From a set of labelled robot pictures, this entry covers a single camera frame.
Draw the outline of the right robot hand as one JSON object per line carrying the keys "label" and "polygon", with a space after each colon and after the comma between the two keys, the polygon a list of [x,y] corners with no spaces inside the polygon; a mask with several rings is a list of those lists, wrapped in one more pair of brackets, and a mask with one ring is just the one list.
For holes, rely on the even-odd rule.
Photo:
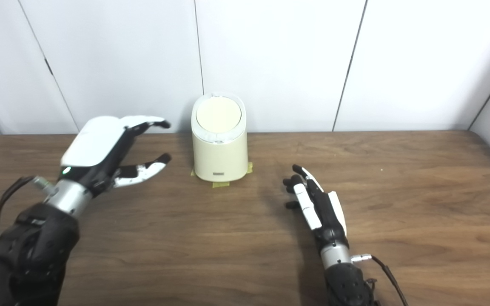
{"label": "right robot hand", "polygon": [[318,251],[336,245],[350,247],[343,209],[336,192],[325,192],[306,168],[293,164],[294,175],[283,180],[286,192],[296,199],[285,203],[288,210],[299,210],[311,229]]}

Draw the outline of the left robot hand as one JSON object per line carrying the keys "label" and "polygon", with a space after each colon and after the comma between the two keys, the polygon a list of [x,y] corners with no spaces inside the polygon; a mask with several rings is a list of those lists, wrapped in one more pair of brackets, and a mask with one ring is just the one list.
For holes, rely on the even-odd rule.
{"label": "left robot hand", "polygon": [[168,129],[158,116],[98,116],[76,135],[61,159],[60,179],[83,186],[93,198],[112,188],[140,184],[161,172],[171,161],[164,153],[153,161],[122,165],[138,136],[151,127]]}

